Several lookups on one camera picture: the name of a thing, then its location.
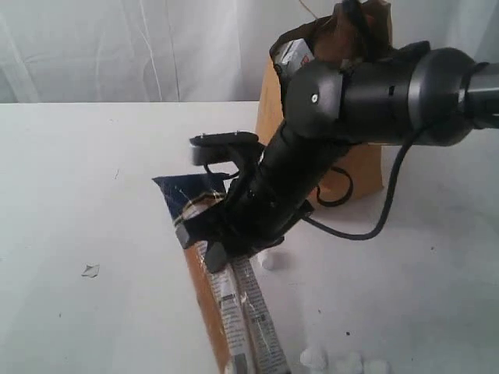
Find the white table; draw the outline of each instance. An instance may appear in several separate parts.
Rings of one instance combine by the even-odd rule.
[[[216,372],[159,175],[256,103],[0,106],[0,372]],[[386,170],[396,149],[384,152]],[[294,372],[307,342],[396,373],[497,372],[499,133],[409,152],[382,234],[299,224],[257,269]],[[383,196],[317,216],[370,229]],[[100,264],[90,279],[80,274]]]

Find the white curtain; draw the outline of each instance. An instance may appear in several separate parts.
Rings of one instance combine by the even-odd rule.
[[[498,2],[392,0],[394,45],[497,62]],[[268,48],[311,20],[298,0],[3,0],[0,102],[257,100]]]

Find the black cable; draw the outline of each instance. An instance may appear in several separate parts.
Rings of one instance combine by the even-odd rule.
[[[214,175],[214,172],[211,171],[210,167],[207,164],[203,165],[203,168],[208,175]],[[234,174],[226,174],[226,173],[224,174],[225,175],[222,178],[222,180],[224,181],[228,181],[229,179],[234,179],[236,177],[239,177],[239,171],[235,172]]]
[[[321,199],[320,186],[317,186],[317,195],[316,195],[317,202],[321,206],[325,206],[327,208],[334,208],[334,207],[343,205],[344,203],[346,203],[347,201],[350,200],[350,198],[352,197],[352,194],[353,194],[353,180],[352,180],[352,177],[350,176],[350,174],[345,169],[339,168],[338,166],[331,166],[331,170],[335,171],[341,175],[344,175],[346,178],[349,179],[349,189],[347,190],[346,194],[344,194],[344,196],[342,198],[334,200],[334,201],[326,201],[326,200]]]
[[[328,234],[338,236],[339,238],[349,239],[349,240],[369,240],[377,236],[381,230],[383,230],[384,224],[386,224],[388,219],[388,214],[390,213],[391,204],[393,203],[393,196],[395,194],[395,187],[397,186],[397,178],[398,173],[400,172],[400,167],[402,166],[402,162],[404,160],[405,155],[414,144],[414,142],[432,125],[424,126],[421,129],[415,131],[411,136],[409,136],[405,142],[402,144],[402,147],[397,153],[397,157],[391,167],[390,178],[388,180],[388,189],[387,195],[384,200],[383,209],[381,210],[380,219],[378,220],[374,229],[366,234],[349,234],[342,231],[337,231],[333,228],[322,224],[321,222],[315,221],[310,217],[302,218],[306,223],[315,226],[316,228],[327,232]]]

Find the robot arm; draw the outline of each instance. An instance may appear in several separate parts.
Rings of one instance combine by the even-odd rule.
[[[316,60],[292,78],[284,113],[265,149],[245,132],[191,139],[194,164],[233,161],[240,172],[223,201],[177,232],[184,248],[208,241],[211,272],[232,256],[277,245],[300,219],[314,223],[306,197],[350,147],[401,144],[399,168],[413,144],[450,146],[472,129],[499,127],[499,64],[476,64],[453,48],[431,51],[427,42],[344,71]],[[373,237],[389,209],[373,233],[343,237]]]

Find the brown paper bag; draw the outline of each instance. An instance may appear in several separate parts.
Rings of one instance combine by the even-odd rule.
[[[371,33],[377,41],[377,53],[379,56],[386,55],[392,49],[390,4],[383,0],[368,0],[362,4],[362,8]],[[333,62],[338,64],[338,67],[344,59],[362,58],[365,53],[363,42],[342,12],[341,4],[334,7],[332,16],[307,23],[281,35],[272,46],[270,55],[272,56],[282,44],[299,38],[305,39],[309,46],[313,46],[315,58]],[[269,58],[260,94],[256,129],[263,144],[268,144],[282,119],[281,85]],[[380,146],[354,146],[335,165],[345,169],[352,177],[352,199],[382,190]],[[339,199],[344,196],[348,187],[349,180],[344,175],[329,171],[320,182],[320,197],[330,201]],[[317,205],[315,191],[309,200],[313,205]]]

